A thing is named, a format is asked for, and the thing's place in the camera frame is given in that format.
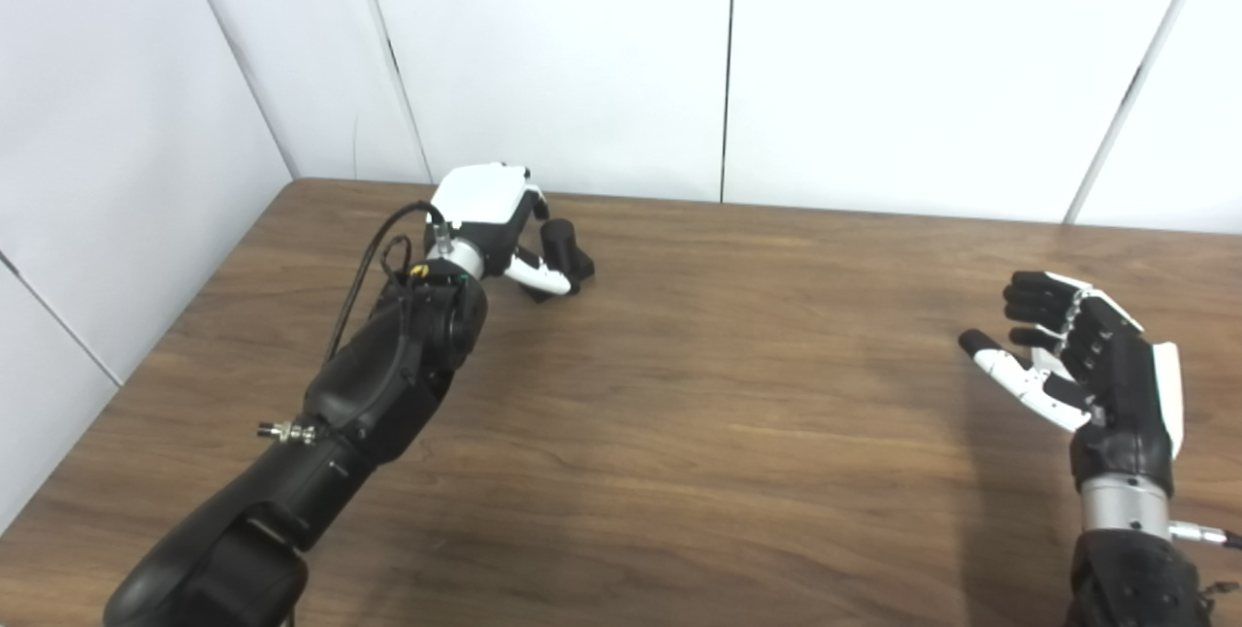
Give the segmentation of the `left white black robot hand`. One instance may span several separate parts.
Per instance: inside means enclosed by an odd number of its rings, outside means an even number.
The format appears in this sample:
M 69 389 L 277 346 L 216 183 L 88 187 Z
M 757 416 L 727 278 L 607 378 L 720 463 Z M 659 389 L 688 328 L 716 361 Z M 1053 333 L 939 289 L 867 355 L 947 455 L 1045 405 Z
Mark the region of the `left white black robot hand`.
M 430 259 L 446 259 L 483 281 L 509 278 L 534 300 L 573 295 L 580 281 L 520 246 L 529 220 L 549 228 L 545 194 L 532 171 L 510 164 L 471 164 L 448 173 L 432 194 L 438 215 L 425 220 L 424 248 Z

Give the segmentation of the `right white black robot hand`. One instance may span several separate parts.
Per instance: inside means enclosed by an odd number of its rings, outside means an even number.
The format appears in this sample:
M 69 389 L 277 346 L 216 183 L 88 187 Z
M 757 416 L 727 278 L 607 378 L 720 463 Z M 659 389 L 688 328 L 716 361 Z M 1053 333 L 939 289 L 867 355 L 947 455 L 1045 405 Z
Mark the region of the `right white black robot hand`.
M 1180 371 L 1172 354 L 1149 343 L 1139 322 L 1090 283 L 1051 272 L 1016 272 L 1002 291 L 1015 346 L 968 329 L 959 348 L 1020 404 L 1072 435 L 1076 489 L 1103 476 L 1151 482 L 1172 495 L 1180 449 L 1166 404 Z M 1041 368 L 1046 353 L 1056 368 Z

